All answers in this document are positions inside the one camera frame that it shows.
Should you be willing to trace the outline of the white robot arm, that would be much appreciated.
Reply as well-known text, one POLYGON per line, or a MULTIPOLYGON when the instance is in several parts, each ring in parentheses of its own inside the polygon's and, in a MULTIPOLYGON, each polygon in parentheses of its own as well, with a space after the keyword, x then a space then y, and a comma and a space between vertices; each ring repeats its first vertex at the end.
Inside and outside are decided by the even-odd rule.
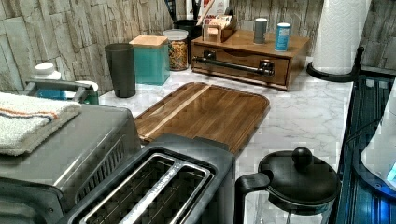
POLYGON ((396 188, 396 88, 392 86, 384 115, 368 146, 361 153, 363 165, 373 175, 396 188))

